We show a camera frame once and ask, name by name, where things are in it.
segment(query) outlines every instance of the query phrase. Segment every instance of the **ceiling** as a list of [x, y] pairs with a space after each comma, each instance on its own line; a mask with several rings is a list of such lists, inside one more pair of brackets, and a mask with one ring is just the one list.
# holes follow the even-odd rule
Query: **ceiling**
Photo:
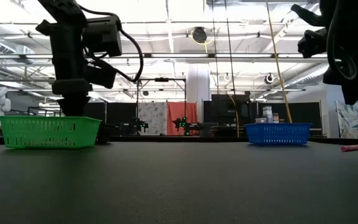
[[[226, 76], [231, 77], [232, 72], [236, 88], [276, 88], [278, 85], [277, 81], [269, 86], [264, 83], [264, 76], [267, 74], [277, 76], [277, 64], [269, 56], [274, 53], [274, 49], [267, 8], [263, 1], [255, 0], [246, 3], [228, 1], [227, 9], [219, 1], [216, 1], [217, 3], [212, 8], [210, 0], [77, 0], [77, 2], [94, 11], [117, 14], [121, 19], [123, 29], [135, 38], [143, 53], [164, 54], [164, 57], [145, 58], [142, 78], [185, 78], [189, 64], [208, 63], [213, 76], [211, 88], [216, 88], [213, 80], [217, 79], [219, 79], [220, 88], [229, 88], [232, 81]], [[278, 54], [297, 54], [297, 42], [301, 39], [303, 32], [306, 29], [319, 29], [297, 18], [297, 15], [290, 11], [291, 2], [319, 14], [319, 5], [308, 4], [307, 0], [270, 3], [273, 36], [277, 42]], [[85, 15], [88, 18], [95, 17], [88, 13]], [[54, 21], [36, 0], [0, 0], [0, 42], [12, 47], [23, 45], [33, 50], [34, 52], [30, 51], [32, 54], [50, 56], [49, 38], [35, 30], [37, 24], [43, 19], [49, 22]], [[204, 27], [209, 39], [208, 45], [197, 44], [193, 41], [190, 33], [195, 27]], [[125, 37], [121, 37], [121, 40], [124, 55], [109, 58], [106, 61], [121, 71], [133, 75], [139, 69], [137, 51]], [[233, 63], [230, 62], [229, 57], [220, 58], [216, 63], [215, 58], [186, 56], [206, 53], [231, 53], [238, 57], [233, 60]], [[182, 54], [182, 57], [175, 58], [169, 54]], [[249, 54], [268, 55], [266, 58], [248, 58]], [[50, 58], [34, 59], [33, 63], [28, 65], [7, 59], [7, 56], [0, 53], [1, 79], [34, 80], [32, 83], [23, 83], [23, 85], [32, 90], [51, 89], [51, 82], [47, 81], [53, 81], [55, 71]], [[309, 69], [324, 63], [324, 58], [305, 60], [299, 55], [295, 56], [279, 59], [280, 71], [286, 81], [296, 80], [299, 74], [305, 75]], [[175, 82], [153, 82], [143, 88], [166, 89], [167, 91], [151, 91], [148, 96], [141, 96], [142, 100], [184, 98], [182, 86]], [[113, 91], [98, 92], [99, 100], [134, 101], [136, 93], [128, 94], [123, 91], [124, 89], [136, 89], [136, 86], [117, 76]], [[42, 100], [44, 96], [52, 96], [52, 93], [39, 91], [39, 95]]]

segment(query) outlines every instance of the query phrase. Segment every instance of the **dark table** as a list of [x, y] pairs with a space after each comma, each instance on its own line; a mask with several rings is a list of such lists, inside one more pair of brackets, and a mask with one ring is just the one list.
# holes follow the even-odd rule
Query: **dark table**
[[358, 151], [314, 142], [0, 146], [0, 223], [358, 223]]

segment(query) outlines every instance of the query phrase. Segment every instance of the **ceiling light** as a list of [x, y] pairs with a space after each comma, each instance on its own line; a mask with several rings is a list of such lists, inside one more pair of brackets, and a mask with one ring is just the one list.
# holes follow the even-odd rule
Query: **ceiling light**
[[268, 85], [272, 84], [274, 82], [274, 78], [275, 77], [271, 73], [269, 73], [268, 75], [265, 76], [265, 83]]
[[122, 54], [121, 56], [114, 58], [139, 58], [139, 54]]
[[231, 81], [231, 77], [229, 76], [228, 73], [226, 73], [226, 76], [224, 77], [224, 81], [227, 81], [227, 82]]
[[[302, 54], [279, 54], [279, 58], [303, 58]], [[316, 54], [313, 58], [326, 58], [327, 54]]]
[[59, 97], [59, 96], [48, 96], [48, 98], [50, 98], [51, 100], [61, 100], [61, 99], [63, 99], [63, 97]]
[[103, 101], [107, 101], [107, 102], [112, 102], [111, 100], [103, 97], [102, 95], [100, 95], [99, 93], [96, 93], [95, 91], [91, 91], [91, 92], [88, 92], [88, 96], [94, 98], [94, 99], [97, 99], [97, 100], [103, 100]]
[[152, 54], [153, 58], [206, 58], [208, 54]]
[[33, 95], [33, 96], [38, 96], [38, 97], [45, 97], [39, 93], [33, 93], [33, 92], [29, 92], [29, 94]]
[[51, 92], [51, 89], [39, 89], [39, 90], [23, 90], [23, 91], [34, 91], [34, 92]]
[[266, 99], [263, 99], [263, 98], [258, 98], [258, 99], [250, 99], [251, 101], [263, 101], [263, 102], [266, 102], [267, 100]]
[[52, 59], [52, 55], [49, 55], [49, 54], [40, 54], [40, 55], [31, 55], [31, 54], [28, 54], [28, 55], [25, 55], [26, 58], [28, 59]]
[[[306, 89], [285, 89], [284, 91], [305, 91]], [[233, 89], [229, 88], [219, 88], [219, 91], [233, 91]], [[252, 88], [238, 88], [236, 87], [236, 91], [272, 91], [267, 89], [252, 89]], [[281, 89], [274, 90], [271, 93], [276, 93], [277, 91], [283, 91]]]
[[10, 37], [4, 37], [5, 40], [17, 40], [17, 39], [24, 39], [24, 38], [28, 38], [28, 36], [26, 36], [26, 35], [15, 35], [15, 36], [10, 36]]
[[280, 40], [294, 40], [294, 41], [299, 41], [299, 40], [301, 40], [302, 39], [302, 37], [281, 37], [281, 39]]
[[[216, 54], [216, 57], [229, 58], [230, 54]], [[231, 54], [232, 58], [272, 58], [272, 54]]]
[[207, 36], [204, 31], [204, 27], [195, 27], [194, 31], [192, 32], [192, 38], [199, 44], [205, 44]]
[[13, 88], [25, 88], [24, 85], [16, 82], [0, 82], [0, 85], [9, 86]]

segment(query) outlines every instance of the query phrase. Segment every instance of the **black partition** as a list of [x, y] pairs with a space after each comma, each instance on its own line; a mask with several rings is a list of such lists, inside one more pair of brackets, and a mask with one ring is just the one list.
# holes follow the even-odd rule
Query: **black partition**
[[107, 124], [120, 125], [120, 123], [133, 122], [136, 117], [136, 103], [108, 103]]
[[89, 118], [99, 119], [106, 122], [104, 115], [105, 103], [87, 103], [84, 107], [84, 116]]
[[135, 103], [87, 103], [84, 115], [106, 124], [130, 123], [136, 117]]
[[[278, 113], [280, 119], [289, 122], [285, 103], [258, 103], [258, 116], [263, 116], [263, 107], [271, 106], [273, 113]], [[289, 103], [292, 122], [312, 123], [311, 128], [321, 129], [320, 103]]]
[[[241, 98], [237, 99], [237, 106], [239, 110], [239, 119], [241, 124], [251, 123], [257, 116], [257, 104], [250, 103]], [[224, 123], [225, 120], [233, 120], [235, 113], [227, 114], [228, 110], [234, 110], [228, 108], [232, 106], [231, 100], [221, 101], [220, 105], [213, 105], [212, 101], [203, 102], [203, 123]]]

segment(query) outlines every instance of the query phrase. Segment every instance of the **red marker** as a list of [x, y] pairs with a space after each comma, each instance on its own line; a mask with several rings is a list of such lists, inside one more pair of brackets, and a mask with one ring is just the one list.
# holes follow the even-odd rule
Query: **red marker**
[[358, 145], [353, 145], [353, 146], [342, 146], [341, 147], [342, 152], [351, 152], [351, 151], [357, 151], [358, 150]]

